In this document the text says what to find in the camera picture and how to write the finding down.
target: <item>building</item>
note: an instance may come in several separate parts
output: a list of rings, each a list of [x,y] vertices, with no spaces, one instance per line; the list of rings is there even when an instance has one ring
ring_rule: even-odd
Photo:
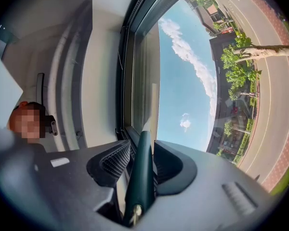
[[[211,31],[213,34],[218,34],[219,31],[214,28],[213,22],[223,22],[225,18],[223,12],[220,9],[217,9],[213,4],[204,8],[197,4],[195,0],[184,0],[188,3],[189,7],[194,11],[194,13],[199,17],[201,23],[205,28]]]
[[[217,76],[217,106],[214,128],[207,148],[207,152],[213,154],[217,154],[220,149],[224,149],[228,155],[233,155],[233,158],[240,147],[244,133],[233,130],[232,135],[227,137],[224,134],[224,124],[231,120],[234,127],[245,129],[247,120],[251,114],[249,97],[241,96],[235,101],[229,98],[228,90],[231,84],[226,81],[228,70],[223,68],[223,62],[221,61],[223,49],[227,48],[229,44],[234,43],[235,38],[235,33],[228,33],[210,39]],[[249,84],[247,83],[243,88],[247,90]]]

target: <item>tree trunk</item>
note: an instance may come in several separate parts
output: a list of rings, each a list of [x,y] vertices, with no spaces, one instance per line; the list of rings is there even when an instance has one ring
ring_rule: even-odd
[[[238,92],[237,95],[238,96],[239,95],[248,95],[250,97],[257,98],[257,93],[256,92]]]
[[[237,130],[237,131],[240,131],[240,132],[243,132],[243,133],[247,133],[250,135],[250,132],[249,131],[246,131],[246,130],[242,130],[242,129],[239,129],[239,128],[233,128],[234,130]]]
[[[261,59],[268,56],[289,56],[289,45],[249,46],[234,50],[234,54],[242,54],[236,62]]]

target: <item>road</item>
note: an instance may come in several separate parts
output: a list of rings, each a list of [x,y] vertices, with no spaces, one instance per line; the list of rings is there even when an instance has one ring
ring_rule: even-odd
[[[255,45],[280,45],[276,29],[252,0],[216,0],[239,21]],[[289,133],[289,62],[286,57],[257,61],[262,70],[258,123],[239,168],[262,183],[274,167]]]

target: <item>sky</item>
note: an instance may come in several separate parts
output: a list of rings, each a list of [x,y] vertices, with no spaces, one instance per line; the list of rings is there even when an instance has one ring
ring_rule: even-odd
[[[206,151],[217,98],[211,37],[184,0],[163,15],[158,28],[158,140]]]

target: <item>person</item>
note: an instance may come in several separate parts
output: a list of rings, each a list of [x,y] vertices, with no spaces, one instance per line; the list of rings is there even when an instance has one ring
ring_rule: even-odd
[[[45,112],[45,107],[39,103],[21,102],[12,111],[7,129],[29,143],[37,143],[39,138],[45,138]]]

